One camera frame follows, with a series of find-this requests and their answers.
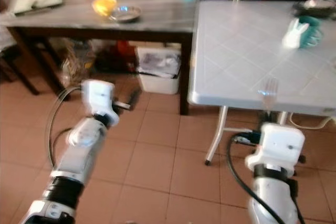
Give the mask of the silver metal fork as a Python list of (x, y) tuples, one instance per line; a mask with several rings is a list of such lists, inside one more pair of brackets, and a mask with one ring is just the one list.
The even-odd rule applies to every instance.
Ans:
[(274, 104), (276, 104), (278, 95), (279, 82), (276, 78), (268, 78), (262, 89), (259, 90), (259, 94), (262, 97), (262, 107), (264, 111), (271, 111)]

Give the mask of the white plastic storage box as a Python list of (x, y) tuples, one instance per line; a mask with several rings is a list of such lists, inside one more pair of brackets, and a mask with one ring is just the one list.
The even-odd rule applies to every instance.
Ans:
[(177, 94), (181, 53), (173, 48), (137, 47), (136, 71), (144, 92)]

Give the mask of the patterned plastic bag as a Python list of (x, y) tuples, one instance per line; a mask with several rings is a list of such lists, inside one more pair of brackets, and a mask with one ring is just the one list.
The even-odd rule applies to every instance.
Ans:
[(61, 64), (61, 83), (67, 87), (79, 85), (90, 76), (90, 68), (95, 60), (89, 41), (65, 39), (66, 58)]

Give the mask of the grey plastic folding table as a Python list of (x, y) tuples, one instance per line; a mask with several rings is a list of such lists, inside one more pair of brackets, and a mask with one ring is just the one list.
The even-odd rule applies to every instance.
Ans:
[(226, 130), (228, 109), (261, 110), (261, 89), (279, 83), (273, 109), (336, 117), (336, 20), (322, 20), (317, 46), (288, 49), (282, 38), (292, 3), (201, 1), (192, 52), (188, 101), (220, 107), (206, 165)]

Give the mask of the steel bowl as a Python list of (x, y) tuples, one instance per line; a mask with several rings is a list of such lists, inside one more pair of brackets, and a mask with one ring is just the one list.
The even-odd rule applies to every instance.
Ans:
[(132, 23), (141, 15), (142, 10), (137, 6), (118, 6), (111, 11), (109, 18), (116, 23)]

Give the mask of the dark wooden table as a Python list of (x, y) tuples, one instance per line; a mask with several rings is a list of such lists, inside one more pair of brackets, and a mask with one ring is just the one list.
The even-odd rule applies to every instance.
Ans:
[(197, 3), (183, 0), (116, 0), (120, 5), (136, 6), (141, 16), (134, 23), (120, 24), (94, 13), (93, 0), (64, 0), (61, 6), (20, 16), (10, 15), (1, 23), (26, 56), (41, 70), (41, 76), (55, 94), (65, 88), (36, 44), (49, 47), (50, 37), (108, 39), (121, 41), (177, 42), (181, 46), (180, 114), (189, 114), (187, 101), (195, 33)]

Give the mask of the green mug with white bunny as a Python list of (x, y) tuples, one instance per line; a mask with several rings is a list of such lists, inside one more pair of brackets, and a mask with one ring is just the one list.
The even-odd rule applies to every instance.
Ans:
[(321, 42), (321, 21), (312, 16), (298, 16), (290, 21), (281, 44), (286, 49), (314, 47)]

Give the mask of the yellow bowl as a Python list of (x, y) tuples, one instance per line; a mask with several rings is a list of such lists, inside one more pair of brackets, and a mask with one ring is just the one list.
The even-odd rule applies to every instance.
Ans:
[(98, 16), (110, 16), (117, 5), (117, 0), (94, 0), (91, 3), (91, 8)]

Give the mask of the black flat tray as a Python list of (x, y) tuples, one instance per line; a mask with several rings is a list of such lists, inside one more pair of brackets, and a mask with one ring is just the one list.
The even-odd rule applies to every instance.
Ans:
[(293, 3), (292, 14), (336, 20), (336, 0), (307, 0)]

